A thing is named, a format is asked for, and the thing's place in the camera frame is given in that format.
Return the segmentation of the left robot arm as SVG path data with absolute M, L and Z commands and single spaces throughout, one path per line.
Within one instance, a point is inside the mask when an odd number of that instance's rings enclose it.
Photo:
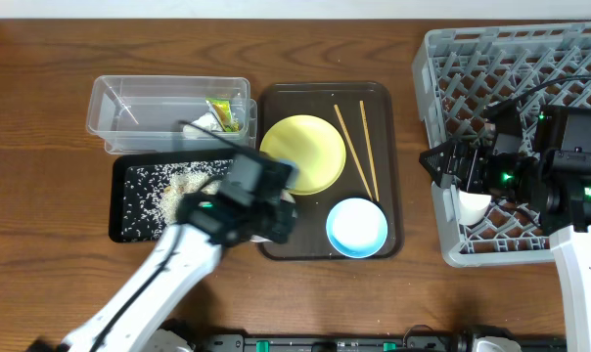
M 255 230 L 239 237 L 230 234 L 219 243 L 193 225 L 171 225 L 96 315 L 59 344 L 37 338 L 25 351 L 144 351 L 182 298 L 217 267 L 225 249 L 268 240 L 267 233 Z

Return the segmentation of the white napkin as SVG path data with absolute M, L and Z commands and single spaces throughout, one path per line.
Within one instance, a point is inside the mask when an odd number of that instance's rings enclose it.
M 183 126 L 183 133 L 186 135 L 191 135 L 193 133 L 198 132 L 196 127 L 200 127 L 203 130 L 210 131 L 210 132 L 222 132 L 223 128 L 220 123 L 220 120 L 211 112 L 206 112 L 201 117 L 193 120 L 192 122 L 185 124 Z

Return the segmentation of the rice and food scraps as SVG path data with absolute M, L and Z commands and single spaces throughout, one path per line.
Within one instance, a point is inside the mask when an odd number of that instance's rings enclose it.
M 178 203 L 205 186 L 214 195 L 231 159 L 131 166 L 124 175 L 120 239 L 123 242 L 158 240 L 175 221 Z

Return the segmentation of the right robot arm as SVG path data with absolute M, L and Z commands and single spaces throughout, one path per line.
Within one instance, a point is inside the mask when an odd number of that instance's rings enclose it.
M 438 186 L 538 213 L 561 283 L 567 348 L 591 351 L 591 109 L 542 106 L 532 149 L 536 157 L 448 140 L 419 161 Z

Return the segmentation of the blue bowl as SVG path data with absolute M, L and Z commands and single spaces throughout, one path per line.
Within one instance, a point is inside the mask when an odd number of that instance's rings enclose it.
M 376 254 L 385 244 L 388 223 L 382 209 L 365 198 L 346 198 L 329 212 L 326 235 L 340 254 L 362 259 Z

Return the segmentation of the green yellow wrapper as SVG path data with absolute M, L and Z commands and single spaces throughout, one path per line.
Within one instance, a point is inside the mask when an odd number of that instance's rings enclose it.
M 209 111 L 217 118 L 221 132 L 234 133 L 240 131 L 240 124 L 228 100 L 207 99 Z

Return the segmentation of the yellow plate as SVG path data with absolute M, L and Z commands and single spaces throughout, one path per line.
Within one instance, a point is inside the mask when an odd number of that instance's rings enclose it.
M 292 115 L 272 125 L 260 150 L 295 165 L 291 193 L 297 196 L 330 188 L 339 180 L 346 162 L 346 146 L 339 131 L 327 120 L 307 114 Z

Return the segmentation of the white cup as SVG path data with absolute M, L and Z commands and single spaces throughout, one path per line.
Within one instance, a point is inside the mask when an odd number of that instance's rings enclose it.
M 458 197 L 460 210 L 458 223 L 463 226 L 473 226 L 480 222 L 491 204 L 491 196 L 489 195 L 460 191 Z

